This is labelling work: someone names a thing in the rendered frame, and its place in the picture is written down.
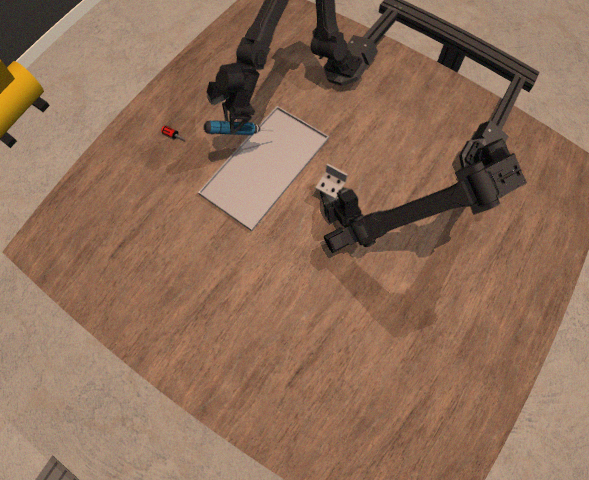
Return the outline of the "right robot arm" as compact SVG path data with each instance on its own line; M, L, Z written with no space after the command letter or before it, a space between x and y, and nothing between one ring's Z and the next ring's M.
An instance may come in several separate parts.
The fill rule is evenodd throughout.
M245 91L255 89L260 75L256 70L264 69L275 28L288 1L264 1L255 21L237 48L236 63L221 65L216 75L216 84L209 82L207 98L211 105L227 99L232 107L244 107L248 96ZM313 30L311 51L320 56L319 59L328 58L326 71L351 78L362 64L362 59L347 50L344 34L339 32L337 26L335 0L315 1L317 27ZM241 87L243 91L239 90Z

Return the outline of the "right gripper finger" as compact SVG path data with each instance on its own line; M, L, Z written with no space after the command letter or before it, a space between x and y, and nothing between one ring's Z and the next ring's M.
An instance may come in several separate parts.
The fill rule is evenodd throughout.
M223 106L223 112L224 112L224 117L225 117L225 121L229 121L229 120L228 120L228 110L227 110L227 108L225 107L225 105L224 105L224 104L225 104L225 102L223 102L223 103L222 103L222 106ZM230 121L229 121L229 122L230 122Z
M229 114L229 118L230 118L230 132L231 132L231 134L235 134L243 125L245 125L248 121L250 121L252 117L251 117L251 115L247 115L246 117L234 117L234 116L231 116L231 114ZM236 119L242 119L242 121L234 129L234 121Z

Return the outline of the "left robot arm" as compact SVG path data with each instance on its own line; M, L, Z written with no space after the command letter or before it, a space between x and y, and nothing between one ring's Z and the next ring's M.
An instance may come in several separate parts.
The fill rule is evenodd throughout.
M500 157L502 160L499 160ZM497 160L498 162L495 162ZM456 184L424 196L426 198L422 197L390 210L368 214L370 216L360 215L362 211L358 207L358 196L352 189L338 190L340 205L334 207L334 215L340 224L344 226L345 221L351 216L360 216L351 217L345 228L340 227L324 236L329 250L334 253L355 242L369 247L376 243L375 239L395 228L453 208L470 207L473 214L492 209L500 204L498 198L527 183L516 155L509 153L503 138L485 146L480 141L473 142L465 162L469 166L455 172L458 178Z

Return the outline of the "beige metal bracket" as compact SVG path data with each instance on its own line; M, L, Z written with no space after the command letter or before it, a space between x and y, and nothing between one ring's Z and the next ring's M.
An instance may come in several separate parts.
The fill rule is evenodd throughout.
M329 179L327 178L327 175L330 175ZM345 172L343 172L343 171L341 171L341 170L339 170L339 169L337 169L327 163L326 172L315 188L335 199L337 197L338 190L342 189L342 187L346 183L347 175L348 175L347 173L345 173ZM341 180L341 182L339 184L337 182L338 179ZM322 187L322 185L321 185L322 182L325 183L324 187ZM334 192L332 192L332 188L335 188ZM328 191L326 191L326 190L328 190Z

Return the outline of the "grey cylinder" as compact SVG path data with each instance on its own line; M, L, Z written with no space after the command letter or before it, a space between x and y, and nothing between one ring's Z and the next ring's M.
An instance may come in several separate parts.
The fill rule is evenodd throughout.
M322 193L323 193L323 192L322 192ZM328 196L328 195L327 195L327 194L325 194L325 193L323 193L323 194L324 194L324 195L325 195L325 196L326 196L326 197L327 197L327 198L330 200L330 202L332 202L332 201L334 201L334 200L338 199L338 196L336 197L336 199L334 199L334 198L332 198L332 197Z

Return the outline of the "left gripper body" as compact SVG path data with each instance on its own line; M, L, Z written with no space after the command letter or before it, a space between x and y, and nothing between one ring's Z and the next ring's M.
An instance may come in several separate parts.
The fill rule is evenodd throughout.
M334 201L332 201L332 202L329 202L329 203L325 204L325 214L326 214L326 215L328 215L328 221L329 221L330 223L332 223L332 222L334 222L334 221L338 220L338 219L336 218L336 216L334 215L334 207L336 207L336 206L338 206L338 205L340 205L339 199L336 199L336 200L334 200ZM327 208L327 207L329 207L329 208ZM354 216L351 216L351 217L353 217L353 218L354 218L354 217L356 217L356 216L357 216L357 215L354 215ZM351 217L350 217L350 218L351 218ZM345 225L346 225L346 223L347 223L347 222L350 220L350 218L348 218L348 219L345 221L345 223L344 223L344 228L345 228Z

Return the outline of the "blue screwdriver barrel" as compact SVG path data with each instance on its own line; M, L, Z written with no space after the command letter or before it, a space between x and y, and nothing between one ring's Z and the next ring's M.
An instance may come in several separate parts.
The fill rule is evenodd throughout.
M240 124L240 122L234 122L234 129ZM230 122L229 121L206 121L204 124L204 130L208 134L231 134ZM259 131L264 130L257 124L247 122L241 127L234 135L253 135ZM265 131L274 131L274 129L265 129Z

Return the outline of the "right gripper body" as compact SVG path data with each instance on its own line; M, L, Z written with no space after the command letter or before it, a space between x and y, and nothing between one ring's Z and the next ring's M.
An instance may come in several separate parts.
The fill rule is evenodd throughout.
M246 90L245 92L248 92L248 96L247 96L247 99L246 99L246 102L245 102L245 105L244 105L243 108L240 108L240 107L232 107L232 105L226 99L224 105L227 108L227 110L230 112L231 116L234 116L234 117L246 117L246 115L254 115L255 110L249 104L254 90L253 91Z

